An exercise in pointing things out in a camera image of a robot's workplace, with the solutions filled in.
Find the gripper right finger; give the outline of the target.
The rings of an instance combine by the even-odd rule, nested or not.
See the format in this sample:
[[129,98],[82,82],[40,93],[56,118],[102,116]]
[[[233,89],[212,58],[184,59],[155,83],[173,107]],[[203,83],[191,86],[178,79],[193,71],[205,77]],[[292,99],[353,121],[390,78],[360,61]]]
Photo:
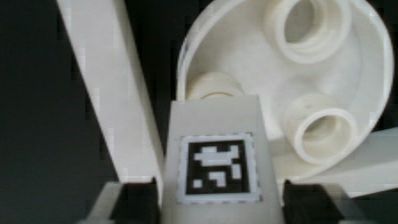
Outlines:
[[283,185],[283,213],[287,224],[374,224],[337,184]]

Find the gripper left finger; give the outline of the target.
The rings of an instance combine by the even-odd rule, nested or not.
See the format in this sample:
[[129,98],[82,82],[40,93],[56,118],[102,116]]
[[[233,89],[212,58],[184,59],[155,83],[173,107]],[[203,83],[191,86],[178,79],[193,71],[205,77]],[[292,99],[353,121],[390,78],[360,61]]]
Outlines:
[[157,180],[109,182],[88,217],[77,224],[161,224]]

